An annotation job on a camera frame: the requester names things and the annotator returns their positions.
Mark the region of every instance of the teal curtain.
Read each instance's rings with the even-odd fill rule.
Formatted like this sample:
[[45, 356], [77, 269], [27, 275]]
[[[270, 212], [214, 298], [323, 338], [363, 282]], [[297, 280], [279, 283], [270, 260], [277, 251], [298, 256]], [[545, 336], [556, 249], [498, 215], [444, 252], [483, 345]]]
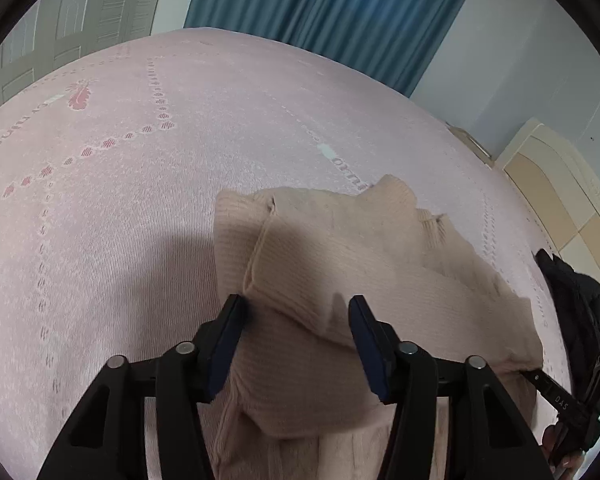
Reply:
[[464, 0], [191, 0], [185, 27], [282, 41], [350, 66], [406, 96]]

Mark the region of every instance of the human hand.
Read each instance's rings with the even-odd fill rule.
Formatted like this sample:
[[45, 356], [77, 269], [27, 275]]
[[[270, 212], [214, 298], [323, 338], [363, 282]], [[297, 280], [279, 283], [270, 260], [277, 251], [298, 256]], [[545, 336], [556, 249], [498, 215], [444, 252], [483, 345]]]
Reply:
[[[557, 436], [558, 432], [556, 431], [555, 426], [548, 426], [542, 434], [542, 446], [540, 446], [540, 449], [547, 460], [549, 460], [549, 455], [555, 446], [555, 439]], [[583, 462], [584, 453], [581, 451], [565, 456], [558, 465], [558, 468], [561, 467], [564, 469], [564, 472], [558, 477], [558, 480], [573, 480], [576, 471], [580, 469]], [[551, 465], [551, 472], [553, 473], [554, 471], [555, 467]]]

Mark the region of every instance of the headboard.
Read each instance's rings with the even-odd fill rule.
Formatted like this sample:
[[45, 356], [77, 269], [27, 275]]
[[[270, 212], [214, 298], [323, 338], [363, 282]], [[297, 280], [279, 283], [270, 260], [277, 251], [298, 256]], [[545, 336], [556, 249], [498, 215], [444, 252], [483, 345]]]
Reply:
[[554, 251], [600, 282], [600, 180], [576, 148], [532, 118], [494, 165], [520, 190]]

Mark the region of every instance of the pink fabric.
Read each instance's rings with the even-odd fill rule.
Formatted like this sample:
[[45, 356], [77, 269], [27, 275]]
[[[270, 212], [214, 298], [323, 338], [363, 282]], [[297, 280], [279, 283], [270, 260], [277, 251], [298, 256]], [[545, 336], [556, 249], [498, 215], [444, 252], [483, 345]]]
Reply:
[[[402, 95], [314, 54], [223, 30], [114, 46], [0, 108], [0, 460], [34, 478], [106, 359], [156, 356], [219, 309], [225, 188], [359, 192], [391, 173], [529, 298], [544, 366], [568, 367], [503, 174]], [[539, 410], [538, 426], [553, 412]], [[205, 431], [217, 426], [203, 414]], [[156, 469], [155, 448], [150, 448]]]

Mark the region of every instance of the bed headboard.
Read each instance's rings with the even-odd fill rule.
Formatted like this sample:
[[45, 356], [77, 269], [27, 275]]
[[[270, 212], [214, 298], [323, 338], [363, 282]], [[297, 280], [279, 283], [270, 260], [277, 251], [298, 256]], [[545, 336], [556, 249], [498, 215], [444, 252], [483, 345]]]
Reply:
[[600, 180], [564, 137], [529, 119], [497, 158], [554, 250], [600, 282]]

